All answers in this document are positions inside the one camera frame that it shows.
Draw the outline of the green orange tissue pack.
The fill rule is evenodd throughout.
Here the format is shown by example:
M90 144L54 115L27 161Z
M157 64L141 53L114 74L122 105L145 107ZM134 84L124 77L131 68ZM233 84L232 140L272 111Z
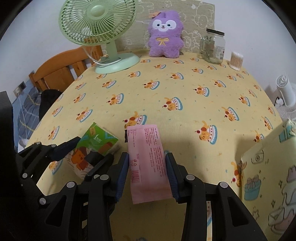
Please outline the green orange tissue pack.
M114 154L120 147L119 139L106 129L93 123L74 150L70 151L65 160L74 173L84 179L106 155Z

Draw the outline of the pink tissue pack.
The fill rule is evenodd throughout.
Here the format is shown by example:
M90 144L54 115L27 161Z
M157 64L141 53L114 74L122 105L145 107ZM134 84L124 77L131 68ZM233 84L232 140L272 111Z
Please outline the pink tissue pack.
M172 198L158 127L127 127L127 143L133 204Z

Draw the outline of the blue plaid bedding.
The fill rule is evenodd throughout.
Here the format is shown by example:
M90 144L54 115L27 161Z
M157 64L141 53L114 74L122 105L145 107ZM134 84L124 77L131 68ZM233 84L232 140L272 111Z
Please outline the blue plaid bedding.
M21 139L29 140L39 124L41 95L36 87L26 87L13 102L15 146Z

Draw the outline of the pastel cartoon-print storage box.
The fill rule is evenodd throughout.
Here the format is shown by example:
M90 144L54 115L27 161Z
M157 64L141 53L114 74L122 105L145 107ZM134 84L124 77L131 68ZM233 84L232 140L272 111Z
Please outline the pastel cartoon-print storage box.
M268 240L295 217L295 121L286 120L245 152L242 201Z

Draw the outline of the yellow cake-print tablecloth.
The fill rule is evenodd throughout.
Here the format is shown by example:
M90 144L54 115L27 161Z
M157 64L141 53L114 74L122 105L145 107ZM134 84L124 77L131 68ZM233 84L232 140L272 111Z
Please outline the yellow cake-print tablecloth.
M128 126L157 125L165 151L189 173L205 182L227 182L247 202L269 240L278 240L268 224L277 185L267 188L270 161L247 163L243 178L240 158L261 144L281 124L263 88L246 70L234 71L226 62L212 65L185 53L177 59L152 58L138 51L140 62L112 74L86 70L54 102L29 142L60 144L81 137L96 123L116 136L127 150Z

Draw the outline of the white standing fan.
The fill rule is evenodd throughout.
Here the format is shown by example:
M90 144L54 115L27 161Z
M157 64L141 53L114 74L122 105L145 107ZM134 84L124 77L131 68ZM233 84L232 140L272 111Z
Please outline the white standing fan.
M275 107L282 120L295 121L295 83L290 82L288 76L281 75L276 80L276 87L280 97L275 102Z

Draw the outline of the green desk fan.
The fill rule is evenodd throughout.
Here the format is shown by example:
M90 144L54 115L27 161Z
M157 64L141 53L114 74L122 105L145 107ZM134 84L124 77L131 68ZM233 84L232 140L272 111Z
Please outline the green desk fan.
M139 62L133 53L119 54L115 43L133 24L136 8L136 1L65 1L60 30L83 47L97 74L119 72Z

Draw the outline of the purple plush bunny toy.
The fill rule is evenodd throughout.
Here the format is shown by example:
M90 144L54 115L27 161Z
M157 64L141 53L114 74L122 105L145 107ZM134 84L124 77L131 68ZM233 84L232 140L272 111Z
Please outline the purple plush bunny toy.
M155 13L149 23L149 56L178 58L184 41L181 38L183 24L174 10Z

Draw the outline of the cotton swab container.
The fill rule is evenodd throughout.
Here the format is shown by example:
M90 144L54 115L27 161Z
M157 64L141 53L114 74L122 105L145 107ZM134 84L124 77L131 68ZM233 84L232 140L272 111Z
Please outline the cotton swab container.
M237 52L232 52L231 53L231 58L229 61L229 66L236 70L239 71L242 67L242 63L243 63L243 55L239 54Z

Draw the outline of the glass jar black lid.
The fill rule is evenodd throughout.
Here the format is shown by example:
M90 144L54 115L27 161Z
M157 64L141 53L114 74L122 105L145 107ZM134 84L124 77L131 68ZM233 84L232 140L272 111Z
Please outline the glass jar black lid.
M221 64L225 52L225 33L214 29L206 29L201 37L200 53L202 58L212 64Z

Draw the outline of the beige cartoon-print board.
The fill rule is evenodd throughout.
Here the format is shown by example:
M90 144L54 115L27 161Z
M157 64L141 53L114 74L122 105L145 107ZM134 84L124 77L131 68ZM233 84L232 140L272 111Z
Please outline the beige cartoon-print board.
M118 51L148 49L148 26L152 16L160 11L175 10L183 23L182 52L197 53L206 29L214 29L215 5L208 1L137 1L137 15L132 26L117 39Z

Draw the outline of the wall power socket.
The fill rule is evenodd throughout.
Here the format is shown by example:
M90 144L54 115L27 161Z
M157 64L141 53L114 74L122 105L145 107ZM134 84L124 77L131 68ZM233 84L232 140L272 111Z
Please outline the wall power socket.
M26 87L26 84L24 82L21 82L14 90L15 96L18 97Z

